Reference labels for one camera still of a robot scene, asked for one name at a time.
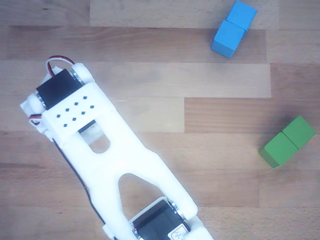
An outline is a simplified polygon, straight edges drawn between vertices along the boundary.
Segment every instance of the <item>blue block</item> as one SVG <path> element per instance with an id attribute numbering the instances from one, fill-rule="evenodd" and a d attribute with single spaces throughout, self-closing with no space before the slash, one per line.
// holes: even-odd
<path id="1" fill-rule="evenodd" d="M 229 23 L 248 31 L 252 21 L 255 18 L 257 10 L 240 1 L 235 1 L 231 11 L 226 18 Z"/>
<path id="2" fill-rule="evenodd" d="M 214 37 L 211 49 L 227 58 L 231 58 L 244 34 L 244 29 L 224 20 Z"/>

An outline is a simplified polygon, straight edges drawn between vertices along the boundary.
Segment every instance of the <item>wooden plank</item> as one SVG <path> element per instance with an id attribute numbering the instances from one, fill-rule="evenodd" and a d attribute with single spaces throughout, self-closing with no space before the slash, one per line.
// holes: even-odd
<path id="1" fill-rule="evenodd" d="M 320 101 L 186 98 L 186 133 L 278 133 L 302 115 L 320 131 Z"/>
<path id="2" fill-rule="evenodd" d="M 318 30 L 267 30 L 267 62 L 319 64 L 319 39 Z"/>
<path id="3" fill-rule="evenodd" d="M 269 64 L 88 62 L 107 96 L 270 98 Z"/>
<path id="4" fill-rule="evenodd" d="M 278 29 L 278 0 L 245 0 L 256 8 L 253 29 Z M 90 25 L 140 28 L 218 28 L 227 18 L 233 0 L 92 0 Z"/>
<path id="5" fill-rule="evenodd" d="M 0 207 L 88 207 L 87 194 L 69 168 L 0 168 Z"/>
<path id="6" fill-rule="evenodd" d="M 320 2 L 317 0 L 279 0 L 280 29 L 320 30 Z"/>
<path id="7" fill-rule="evenodd" d="M 69 169 L 55 145 L 38 131 L 0 131 L 0 168 Z"/>
<path id="8" fill-rule="evenodd" d="M 88 26 L 90 0 L 78 0 L 76 4 L 64 0 L 2 0 L 0 21 L 2 25 L 35 26 Z"/>
<path id="9" fill-rule="evenodd" d="M 28 96 L 47 74 L 43 61 L 0 60 L 2 94 Z M 69 69 L 64 62 L 54 66 Z M 91 62 L 84 64 L 108 97 L 269 98 L 269 64 Z"/>
<path id="10" fill-rule="evenodd" d="M 94 239 L 95 212 L 89 207 L 0 207 L 2 240 Z"/>
<path id="11" fill-rule="evenodd" d="M 320 208 L 200 207 L 199 217 L 214 239 L 314 240 Z"/>
<path id="12" fill-rule="evenodd" d="M 0 60 L 7 58 L 7 39 L 8 28 L 6 26 L 0 26 Z"/>
<path id="13" fill-rule="evenodd" d="M 272 63 L 272 97 L 320 100 L 319 76 L 319 64 Z"/>
<path id="14" fill-rule="evenodd" d="M 258 207 L 257 170 L 173 172 L 199 206 Z M 71 169 L 0 168 L 1 207 L 87 207 L 89 200 Z M 135 176 L 120 182 L 124 206 L 146 207 L 163 195 Z"/>
<path id="15" fill-rule="evenodd" d="M 173 171 L 269 170 L 258 150 L 275 134 L 143 133 L 142 143 Z M 313 137 L 281 169 L 320 170 L 320 136 Z"/>
<path id="16" fill-rule="evenodd" d="M 211 51 L 217 30 L 85 26 L 13 26 L 8 58 L 44 60 L 63 54 L 74 61 L 265 63 L 265 30 L 251 30 L 232 59 Z"/>
<path id="17" fill-rule="evenodd" d="M 319 208 L 319 170 L 264 172 L 259 177 L 260 206 L 268 208 Z"/>
<path id="18" fill-rule="evenodd" d="M 134 132 L 185 131 L 182 97 L 117 98 L 111 101 Z"/>

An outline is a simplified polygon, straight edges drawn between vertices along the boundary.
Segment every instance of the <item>green cube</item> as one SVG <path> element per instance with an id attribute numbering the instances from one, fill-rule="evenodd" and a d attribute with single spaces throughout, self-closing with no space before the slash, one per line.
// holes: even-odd
<path id="1" fill-rule="evenodd" d="M 280 132 L 267 145 L 260 149 L 259 154 L 272 168 L 276 168 L 283 165 L 297 151 L 298 148 L 283 132 Z"/>
<path id="2" fill-rule="evenodd" d="M 305 145 L 316 134 L 314 128 L 300 115 L 282 132 L 298 149 Z"/>

